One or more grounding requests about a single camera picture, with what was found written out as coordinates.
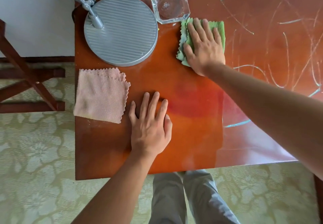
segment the pant leg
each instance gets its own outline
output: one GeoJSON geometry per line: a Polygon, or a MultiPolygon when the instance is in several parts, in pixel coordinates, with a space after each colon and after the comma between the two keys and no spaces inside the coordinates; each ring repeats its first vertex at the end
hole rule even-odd
{"type": "Polygon", "coordinates": [[[185,224],[187,211],[182,180],[177,173],[156,174],[149,224],[185,224]]]}
{"type": "Polygon", "coordinates": [[[210,173],[205,170],[187,171],[183,185],[196,224],[239,223],[218,194],[210,173]]]}

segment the brown tabletop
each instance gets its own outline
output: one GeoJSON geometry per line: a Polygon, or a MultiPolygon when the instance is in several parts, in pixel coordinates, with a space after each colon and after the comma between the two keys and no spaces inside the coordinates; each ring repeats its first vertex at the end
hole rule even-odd
{"type": "MultiPolygon", "coordinates": [[[[142,0],[150,6],[150,0],[142,0]]],[[[323,100],[323,0],[188,0],[191,17],[224,21],[229,66],[282,88],[323,100]]],[[[109,68],[88,47],[87,12],[75,22],[75,69],[109,68]]],[[[149,173],[295,160],[256,127],[214,83],[175,58],[180,24],[159,24],[155,50],[119,68],[131,83],[121,124],[75,117],[76,179],[111,177],[128,156],[132,100],[145,91],[169,101],[173,134],[149,173]]]]}

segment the folded cloth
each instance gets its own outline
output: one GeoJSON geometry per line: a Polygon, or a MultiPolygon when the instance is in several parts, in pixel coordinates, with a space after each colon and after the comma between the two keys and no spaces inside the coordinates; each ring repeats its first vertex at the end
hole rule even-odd
{"type": "Polygon", "coordinates": [[[74,115],[120,124],[129,87],[118,68],[80,69],[74,115]]]}
{"type": "MultiPolygon", "coordinates": [[[[187,30],[187,24],[188,23],[192,23],[193,22],[193,18],[189,17],[186,20],[183,20],[181,22],[181,39],[180,39],[180,47],[178,48],[178,52],[176,55],[176,58],[182,61],[183,65],[189,66],[187,59],[184,55],[183,52],[183,44],[186,42],[187,44],[189,44],[192,47],[192,50],[194,51],[194,46],[193,46],[193,42],[190,36],[190,33],[187,30]]],[[[221,41],[222,41],[222,46],[223,46],[223,52],[224,52],[224,47],[225,47],[225,34],[224,34],[224,22],[211,22],[209,21],[209,27],[213,33],[213,29],[214,28],[218,28],[219,34],[221,36],[221,41]]]]}

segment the right arm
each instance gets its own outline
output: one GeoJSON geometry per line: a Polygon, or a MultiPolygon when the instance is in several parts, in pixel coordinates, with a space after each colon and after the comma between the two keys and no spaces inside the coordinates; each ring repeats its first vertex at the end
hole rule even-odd
{"type": "Polygon", "coordinates": [[[188,24],[194,53],[184,46],[192,69],[217,83],[278,144],[323,180],[323,103],[240,73],[225,65],[221,37],[207,21],[188,24]]]}

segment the hand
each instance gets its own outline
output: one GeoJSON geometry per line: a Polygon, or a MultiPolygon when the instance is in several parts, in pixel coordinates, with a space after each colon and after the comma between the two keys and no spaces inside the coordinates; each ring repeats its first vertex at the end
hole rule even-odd
{"type": "Polygon", "coordinates": [[[172,122],[166,114],[168,101],[161,103],[155,117],[159,100],[159,92],[155,92],[148,106],[149,93],[143,96],[139,119],[135,115],[136,104],[131,102],[129,117],[132,125],[131,147],[132,151],[156,157],[163,152],[172,138],[172,122]]]}
{"type": "Polygon", "coordinates": [[[205,72],[210,66],[225,64],[221,36],[217,28],[213,29],[213,36],[206,19],[203,19],[203,28],[197,18],[194,19],[194,25],[195,28],[192,23],[187,25],[194,44],[194,53],[186,43],[184,53],[192,69],[198,75],[206,76],[205,72]]]}

